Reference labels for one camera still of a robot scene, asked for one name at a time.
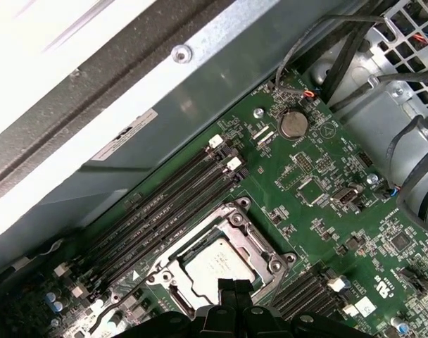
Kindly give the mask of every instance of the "motherboard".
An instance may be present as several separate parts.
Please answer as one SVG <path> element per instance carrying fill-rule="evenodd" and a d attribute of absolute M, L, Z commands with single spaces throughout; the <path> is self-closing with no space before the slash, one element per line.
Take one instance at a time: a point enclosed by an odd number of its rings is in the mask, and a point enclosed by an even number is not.
<path fill-rule="evenodd" d="M 295 71 L 284 82 L 307 88 Z M 321 100 L 270 80 L 9 292 L 0 320 L 26 337 L 112 337 L 193 316 L 234 278 L 285 320 L 427 338 L 428 236 L 397 192 Z"/>

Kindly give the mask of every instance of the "white label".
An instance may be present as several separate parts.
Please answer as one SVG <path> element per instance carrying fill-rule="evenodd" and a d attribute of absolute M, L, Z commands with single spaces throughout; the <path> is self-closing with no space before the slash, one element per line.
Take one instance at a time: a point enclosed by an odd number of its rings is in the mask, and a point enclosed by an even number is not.
<path fill-rule="evenodd" d="M 148 125 L 158 113 L 153 109 L 149 109 L 143 115 L 139 116 L 133 123 L 126 127 L 115 139 L 105 145 L 91 161 L 104 161 L 109 156 L 115 153 L 123 144 L 127 143 L 129 139 L 135 136 L 143 127 Z"/>
<path fill-rule="evenodd" d="M 358 309 L 358 311 L 360 311 L 364 318 L 377 310 L 377 307 L 367 297 L 363 297 L 358 303 L 355 304 L 355 307 Z"/>

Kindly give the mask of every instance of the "red wire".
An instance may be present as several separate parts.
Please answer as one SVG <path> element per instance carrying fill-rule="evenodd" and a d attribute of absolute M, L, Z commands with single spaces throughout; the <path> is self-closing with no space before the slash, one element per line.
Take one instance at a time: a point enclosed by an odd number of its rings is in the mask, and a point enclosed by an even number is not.
<path fill-rule="evenodd" d="M 421 34 L 414 34 L 413 37 L 419 42 L 422 42 L 424 44 L 427 43 L 427 40 Z"/>
<path fill-rule="evenodd" d="M 304 94 L 307 97 L 314 97 L 315 96 L 315 94 L 310 90 L 305 90 Z"/>

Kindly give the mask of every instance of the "integrated circuit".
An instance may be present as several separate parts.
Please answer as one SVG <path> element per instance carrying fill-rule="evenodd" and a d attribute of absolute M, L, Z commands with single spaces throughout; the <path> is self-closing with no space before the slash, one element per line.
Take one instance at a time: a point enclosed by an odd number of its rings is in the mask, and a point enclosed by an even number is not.
<path fill-rule="evenodd" d="M 310 178 L 298 187 L 297 191 L 309 206 L 314 206 L 314 204 L 324 196 L 321 186 L 313 178 Z"/>
<path fill-rule="evenodd" d="M 400 232 L 393 239 L 391 239 L 391 243 L 394 245 L 397 251 L 403 251 L 411 244 L 411 240 L 406 233 Z"/>

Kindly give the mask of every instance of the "black cable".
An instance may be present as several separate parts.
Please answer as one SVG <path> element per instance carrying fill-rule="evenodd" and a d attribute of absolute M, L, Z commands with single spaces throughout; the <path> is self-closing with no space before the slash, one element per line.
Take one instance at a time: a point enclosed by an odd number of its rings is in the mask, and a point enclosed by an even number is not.
<path fill-rule="evenodd" d="M 377 76 L 377 79 L 380 83 L 391 82 L 391 81 L 406 81 L 406 82 L 424 82 L 428 83 L 428 73 L 396 73 L 388 75 Z M 335 103 L 330 107 L 330 110 L 334 113 L 340 111 L 342 108 L 348 106 L 357 98 L 366 94 L 372 89 L 372 86 L 369 82 L 366 82 L 352 94 L 348 95 L 345 99 L 340 102 Z"/>
<path fill-rule="evenodd" d="M 371 16 L 371 15 L 324 15 L 319 20 L 315 21 L 296 41 L 296 43 L 290 48 L 287 52 L 286 56 L 283 58 L 283 61 L 279 65 L 277 69 L 277 74 L 275 76 L 275 86 L 277 89 L 282 90 L 283 92 L 287 92 L 290 94 L 303 94 L 304 90 L 300 89 L 292 89 L 288 87 L 284 87 L 281 84 L 282 73 L 286 64 L 291 60 L 292 56 L 296 52 L 296 50 L 300 47 L 305 38 L 321 23 L 326 20 L 343 20 L 343 21 L 356 21 L 356 22 L 372 22 L 372 23 L 380 23 L 385 22 L 384 18 L 381 16 Z"/>
<path fill-rule="evenodd" d="M 399 141 L 407 135 L 407 133 L 411 132 L 417 127 L 417 124 L 423 120 L 422 115 L 415 116 L 410 123 L 406 125 L 394 138 L 391 140 L 391 143 L 388 145 L 388 149 L 386 150 L 386 179 L 388 181 L 389 188 L 394 189 L 394 181 L 392 180 L 392 158 L 394 157 L 394 152 L 396 150 L 397 144 Z"/>
<path fill-rule="evenodd" d="M 136 285 L 135 287 L 133 287 L 131 289 L 131 291 L 128 292 L 126 295 L 124 295 L 124 297 L 121 300 L 119 300 L 119 302 L 117 302 L 115 304 L 111 304 L 110 306 L 105 308 L 96 318 L 95 324 L 93 324 L 89 330 L 89 334 L 92 335 L 95 332 L 95 330 L 99 328 L 99 326 L 101 324 L 101 320 L 109 311 L 113 310 L 114 308 L 118 308 L 120 305 L 122 305 L 128 298 L 130 298 L 135 292 L 137 292 L 142 287 L 142 285 L 147 281 L 148 278 L 149 278 L 149 276 L 142 279 L 139 282 L 139 284 Z"/>
<path fill-rule="evenodd" d="M 394 0 L 384 0 L 380 5 L 378 5 L 378 7 L 376 7 L 375 12 L 383 13 L 393 5 Z M 382 20 L 376 22 L 384 23 L 384 18 L 381 19 Z M 328 102 L 331 99 L 338 86 L 341 84 L 348 68 L 350 67 L 353 57 L 359 50 L 367 32 L 372 28 L 372 26 L 373 23 L 359 24 L 348 36 L 332 68 L 329 70 L 324 82 L 322 83 L 322 99 L 324 102 Z"/>
<path fill-rule="evenodd" d="M 414 213 L 409 205 L 405 202 L 408 195 L 419 183 L 419 181 L 428 173 L 428 152 L 422 157 L 419 163 L 411 170 L 411 173 L 406 177 L 402 184 L 402 188 L 397 196 L 397 206 L 405 215 L 416 225 L 421 227 L 425 232 L 428 232 L 427 224 Z"/>
<path fill-rule="evenodd" d="M 373 9 L 378 4 L 379 0 L 371 0 L 361 6 L 353 15 L 380 15 L 375 13 Z M 299 56 L 294 61 L 294 66 L 300 73 L 307 71 L 314 62 L 316 62 L 326 51 L 329 51 L 335 44 L 346 37 L 356 26 L 356 23 L 346 21 L 334 28 L 324 38 L 311 46 L 303 55 Z"/>
<path fill-rule="evenodd" d="M 424 199 L 422 200 L 422 203 L 419 207 L 419 213 L 417 213 L 419 218 L 423 220 L 424 222 L 427 220 L 428 217 L 428 192 L 425 194 Z"/>

